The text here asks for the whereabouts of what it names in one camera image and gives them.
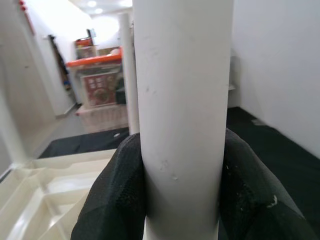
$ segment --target ceiling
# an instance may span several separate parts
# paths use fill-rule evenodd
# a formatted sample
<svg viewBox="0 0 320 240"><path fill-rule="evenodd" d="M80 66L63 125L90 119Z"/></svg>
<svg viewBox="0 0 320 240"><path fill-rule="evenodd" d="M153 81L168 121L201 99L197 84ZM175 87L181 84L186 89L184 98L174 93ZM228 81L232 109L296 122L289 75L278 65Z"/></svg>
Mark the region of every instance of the ceiling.
<svg viewBox="0 0 320 240"><path fill-rule="evenodd" d="M88 6L90 0L69 0L86 14L97 15L96 9L102 9L102 13L115 13L132 7L132 0L94 0L96 6Z"/></svg>

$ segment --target white pipe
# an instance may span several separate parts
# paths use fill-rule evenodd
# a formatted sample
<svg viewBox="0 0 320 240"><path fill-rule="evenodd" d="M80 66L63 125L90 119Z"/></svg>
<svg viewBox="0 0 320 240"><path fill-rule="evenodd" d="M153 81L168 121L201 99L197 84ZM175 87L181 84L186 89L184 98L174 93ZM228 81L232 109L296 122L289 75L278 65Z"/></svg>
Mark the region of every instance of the white pipe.
<svg viewBox="0 0 320 240"><path fill-rule="evenodd" d="M4 89L0 88L0 138L4 142L12 167L22 167L30 163L14 120L8 109Z"/></svg>
<svg viewBox="0 0 320 240"><path fill-rule="evenodd" d="M148 240L214 240L233 0L134 0Z"/></svg>
<svg viewBox="0 0 320 240"><path fill-rule="evenodd" d="M119 15L122 63L124 70L125 98L130 134L140 132L136 62L128 13Z"/></svg>

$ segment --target white pole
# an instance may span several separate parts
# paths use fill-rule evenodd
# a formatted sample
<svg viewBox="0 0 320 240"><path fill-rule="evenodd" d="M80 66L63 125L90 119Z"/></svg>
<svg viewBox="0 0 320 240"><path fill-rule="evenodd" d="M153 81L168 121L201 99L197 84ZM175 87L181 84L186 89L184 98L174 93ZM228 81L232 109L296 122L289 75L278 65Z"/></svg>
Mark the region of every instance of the white pole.
<svg viewBox="0 0 320 240"><path fill-rule="evenodd" d="M12 167L22 167L30 163L22 144L14 120L8 109L4 89L0 88L0 138L4 142Z"/></svg>
<svg viewBox="0 0 320 240"><path fill-rule="evenodd" d="M148 240L214 240L233 0L134 0Z"/></svg>
<svg viewBox="0 0 320 240"><path fill-rule="evenodd" d="M119 15L122 63L124 70L125 98L128 111L130 134L140 132L136 62L128 13Z"/></svg>

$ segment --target ceiling light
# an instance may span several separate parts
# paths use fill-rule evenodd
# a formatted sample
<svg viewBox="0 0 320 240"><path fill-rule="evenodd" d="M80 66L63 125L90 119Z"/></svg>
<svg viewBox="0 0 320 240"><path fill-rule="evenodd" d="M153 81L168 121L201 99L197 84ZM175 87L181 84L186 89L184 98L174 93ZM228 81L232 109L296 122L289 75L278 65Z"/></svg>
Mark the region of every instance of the ceiling light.
<svg viewBox="0 0 320 240"><path fill-rule="evenodd" d="M94 8L97 5L96 1L88 1L88 6Z"/></svg>
<svg viewBox="0 0 320 240"><path fill-rule="evenodd" d="M132 0L123 0L120 2L120 5L125 8L132 7Z"/></svg>
<svg viewBox="0 0 320 240"><path fill-rule="evenodd" d="M102 14L103 10L102 10L102 8L97 8L94 12L96 14Z"/></svg>

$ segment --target black floor mat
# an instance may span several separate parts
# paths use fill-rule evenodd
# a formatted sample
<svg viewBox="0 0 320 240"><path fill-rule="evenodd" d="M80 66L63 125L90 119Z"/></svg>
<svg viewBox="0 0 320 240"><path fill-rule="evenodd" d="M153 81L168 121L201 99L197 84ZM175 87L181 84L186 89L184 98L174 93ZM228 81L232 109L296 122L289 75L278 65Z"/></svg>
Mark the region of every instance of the black floor mat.
<svg viewBox="0 0 320 240"><path fill-rule="evenodd" d="M129 129L126 127L62 138L52 141L39 158L44 159L116 149L128 136Z"/></svg>
<svg viewBox="0 0 320 240"><path fill-rule="evenodd" d="M277 176L320 238L320 160L239 107L227 114L227 127L245 140Z"/></svg>

